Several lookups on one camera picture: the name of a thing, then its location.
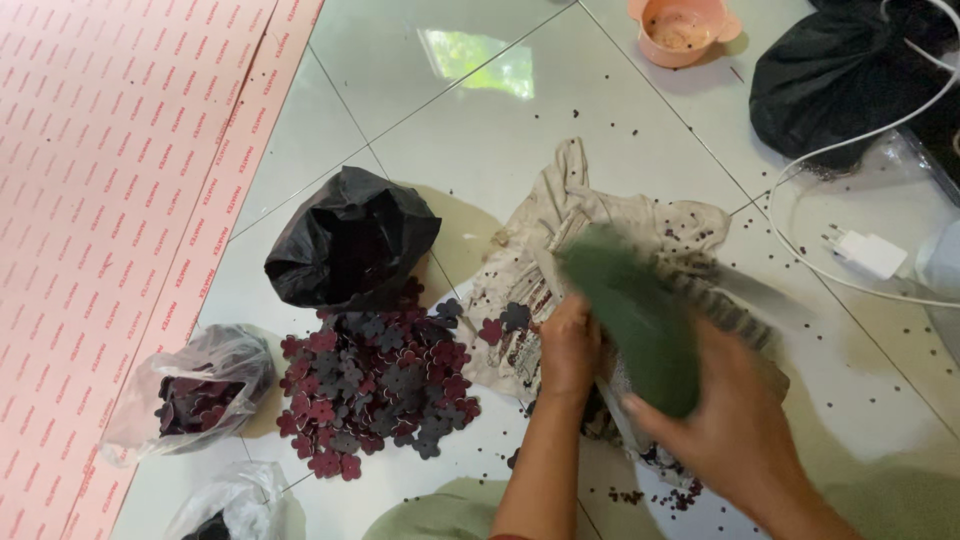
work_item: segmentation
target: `white plastic bag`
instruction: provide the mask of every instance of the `white plastic bag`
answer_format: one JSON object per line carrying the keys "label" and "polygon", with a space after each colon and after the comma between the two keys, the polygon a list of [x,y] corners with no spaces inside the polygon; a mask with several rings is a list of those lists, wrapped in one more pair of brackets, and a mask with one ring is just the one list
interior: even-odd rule
{"label": "white plastic bag", "polygon": [[233,463],[183,503],[163,538],[183,540],[223,510],[230,540],[281,540],[285,485],[275,461]]}
{"label": "white plastic bag", "polygon": [[[239,325],[211,325],[178,352],[150,355],[136,367],[100,439],[100,452],[108,462],[125,467],[147,455],[202,450],[240,429],[256,412],[274,374],[265,340]],[[244,386],[212,428],[161,435],[155,412],[164,405],[158,392],[166,377],[243,382]]]}

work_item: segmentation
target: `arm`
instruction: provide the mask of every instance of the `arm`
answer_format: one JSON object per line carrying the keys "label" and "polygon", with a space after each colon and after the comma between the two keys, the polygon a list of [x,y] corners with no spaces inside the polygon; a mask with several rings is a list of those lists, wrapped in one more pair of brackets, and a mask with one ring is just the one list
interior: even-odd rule
{"label": "arm", "polygon": [[753,367],[754,353],[704,320],[697,335],[697,410],[678,421],[632,395],[623,405],[634,421],[777,540],[862,540],[807,479],[783,410]]}
{"label": "arm", "polygon": [[565,540],[577,528],[580,420],[593,385],[600,331],[587,302],[568,296],[540,328],[540,338],[540,396],[491,536]]}

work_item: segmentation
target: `black bag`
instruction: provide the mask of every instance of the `black bag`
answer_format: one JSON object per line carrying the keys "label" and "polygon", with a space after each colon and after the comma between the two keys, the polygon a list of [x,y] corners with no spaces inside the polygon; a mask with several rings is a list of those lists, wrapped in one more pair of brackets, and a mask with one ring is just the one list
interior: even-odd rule
{"label": "black bag", "polygon": [[415,189],[344,167],[300,205],[263,269],[293,306],[391,310],[440,223]]}
{"label": "black bag", "polygon": [[[818,2],[856,9],[830,8],[797,23],[756,62],[750,95],[757,136],[791,159],[903,118],[950,76],[903,42],[911,20],[904,10],[912,2],[891,4],[889,22],[880,17],[878,1]],[[811,160],[849,169],[871,142]]]}

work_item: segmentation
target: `pink foam board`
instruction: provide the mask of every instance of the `pink foam board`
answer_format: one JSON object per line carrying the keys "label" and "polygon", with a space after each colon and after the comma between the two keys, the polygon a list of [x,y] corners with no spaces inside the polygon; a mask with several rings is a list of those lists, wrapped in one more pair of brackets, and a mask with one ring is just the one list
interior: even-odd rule
{"label": "pink foam board", "polygon": [[0,2],[3,537],[109,535],[134,469],[96,444],[187,340],[321,5]]}

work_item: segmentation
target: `power adapter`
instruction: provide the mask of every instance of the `power adapter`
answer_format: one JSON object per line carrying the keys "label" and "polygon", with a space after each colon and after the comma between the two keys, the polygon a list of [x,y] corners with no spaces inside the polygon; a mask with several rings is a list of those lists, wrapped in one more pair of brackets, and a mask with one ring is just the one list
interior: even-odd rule
{"label": "power adapter", "polygon": [[844,231],[832,223],[830,228],[840,234],[836,237],[821,234],[821,237],[833,245],[833,251],[856,269],[879,280],[892,278],[906,260],[903,249],[876,234]]}

